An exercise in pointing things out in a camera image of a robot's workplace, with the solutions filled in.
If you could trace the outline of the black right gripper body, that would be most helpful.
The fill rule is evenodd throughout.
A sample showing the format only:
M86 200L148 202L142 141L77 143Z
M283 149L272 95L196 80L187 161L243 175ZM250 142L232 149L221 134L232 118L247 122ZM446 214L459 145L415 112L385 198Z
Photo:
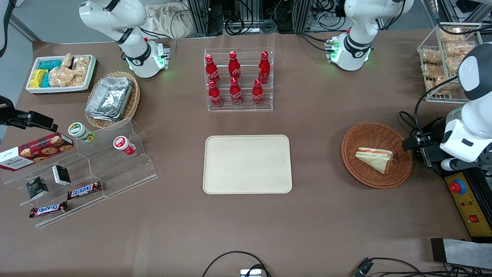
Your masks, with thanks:
M5 126L15 126L17 112L13 103L7 97L0 96L0 124Z

